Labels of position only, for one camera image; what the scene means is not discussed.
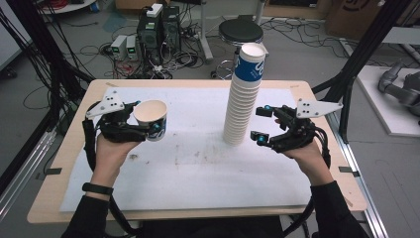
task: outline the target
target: black wristband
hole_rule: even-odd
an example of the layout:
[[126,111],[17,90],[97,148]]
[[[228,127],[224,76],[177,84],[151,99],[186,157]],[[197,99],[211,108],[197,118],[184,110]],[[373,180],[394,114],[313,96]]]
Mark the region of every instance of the black wristband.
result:
[[91,191],[91,192],[100,193],[104,195],[111,195],[112,191],[114,191],[114,188],[112,187],[96,185],[90,182],[86,182],[81,189],[83,191]]

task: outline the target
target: sleeve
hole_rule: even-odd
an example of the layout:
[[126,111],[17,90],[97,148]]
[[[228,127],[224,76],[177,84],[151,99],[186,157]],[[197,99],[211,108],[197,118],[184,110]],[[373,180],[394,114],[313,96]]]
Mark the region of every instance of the sleeve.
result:
[[365,238],[362,226],[350,212],[336,181],[311,186],[320,238]]
[[61,238],[102,238],[109,202],[83,196]]

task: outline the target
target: gray floor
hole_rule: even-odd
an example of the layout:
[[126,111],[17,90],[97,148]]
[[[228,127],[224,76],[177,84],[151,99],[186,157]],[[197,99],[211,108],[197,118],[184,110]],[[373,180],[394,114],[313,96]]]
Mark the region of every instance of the gray floor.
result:
[[[80,10],[59,16],[64,22],[74,25],[98,23],[87,27],[62,25],[72,49],[80,60],[86,63],[86,68],[96,78],[110,78],[109,73],[106,72],[111,70],[111,64],[101,56],[81,54],[80,52],[95,52],[94,48],[84,47],[99,47],[104,43],[111,42],[113,37],[115,38],[119,34],[135,33],[136,29],[132,26],[136,26],[137,16],[115,12],[111,5],[97,14]],[[208,26],[211,28],[221,21],[222,19],[213,19],[209,21]],[[320,26],[319,29],[307,27],[307,33],[319,34],[320,39],[326,38],[323,24],[317,24]],[[217,32],[211,32],[209,35],[217,35]],[[337,74],[346,62],[345,58],[335,56],[331,48],[308,47],[301,43],[295,43],[286,36],[295,40],[299,39],[296,31],[284,34],[275,30],[266,29],[264,31],[263,42],[270,53],[264,66],[264,80],[305,80],[311,86],[315,86]],[[309,36],[303,36],[303,38],[305,41],[315,39]],[[204,64],[196,69],[180,69],[173,73],[173,77],[208,79],[210,71],[218,62],[232,56],[234,49],[219,39],[209,38],[209,44],[215,57],[212,64]],[[337,55],[344,56],[344,51],[338,43],[330,41],[328,45],[334,47]],[[419,66],[412,63],[411,58],[394,48],[396,46],[391,48],[389,45],[383,45],[369,63],[375,64],[380,61],[382,65],[385,65],[403,59],[411,67]],[[27,108],[39,108],[47,105],[47,92],[44,89],[30,94],[42,84],[37,81],[29,62],[24,57],[19,57],[12,63],[12,66],[19,73],[18,77],[6,78],[2,76],[0,79],[0,105],[3,109],[3,113],[0,114],[0,134],[2,135],[0,138],[2,152],[0,173],[4,172],[47,112],[46,109]],[[420,224],[420,206],[416,203],[420,200],[420,186],[416,184],[420,170],[419,139],[388,136],[357,83],[355,83],[350,114],[349,140],[389,237],[420,237],[420,226],[418,225]],[[33,225],[29,224],[26,219],[33,200],[42,185],[42,180],[36,179],[36,175],[42,172],[44,164],[60,141],[61,137],[58,136],[51,151],[5,219],[0,223],[1,237],[59,237],[65,229],[66,224]],[[360,220],[363,219],[360,214],[355,214],[355,216]],[[114,233],[119,232],[113,222],[110,222],[109,227]],[[309,228],[311,233],[316,231],[313,217],[310,218]],[[297,231],[293,236],[303,237],[301,231]]]

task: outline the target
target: bracket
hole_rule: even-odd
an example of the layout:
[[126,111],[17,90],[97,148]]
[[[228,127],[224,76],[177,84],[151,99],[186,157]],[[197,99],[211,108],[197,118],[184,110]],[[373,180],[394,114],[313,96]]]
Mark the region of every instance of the bracket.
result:
[[341,108],[343,108],[342,103],[306,100],[300,98],[297,101],[296,117],[299,119],[320,117]]
[[95,117],[103,114],[121,111],[124,109],[124,102],[121,100],[117,91],[113,91],[111,95],[105,96],[101,102],[99,102],[90,111],[86,112],[86,117]]

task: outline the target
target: white paper sheet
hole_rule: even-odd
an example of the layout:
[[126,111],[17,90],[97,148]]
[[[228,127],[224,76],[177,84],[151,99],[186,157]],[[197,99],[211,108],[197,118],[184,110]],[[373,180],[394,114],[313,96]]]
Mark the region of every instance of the white paper sheet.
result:
[[[114,197],[122,210],[304,205],[309,200],[309,181],[297,164],[249,137],[251,130],[282,134],[274,118],[253,115],[240,146],[223,141],[228,88],[117,87],[106,95],[113,90],[126,103],[160,99],[168,105],[165,137],[142,143],[121,168]],[[262,88],[256,107],[283,104],[295,106],[290,90]],[[75,210],[91,175],[82,150],[60,211]]]

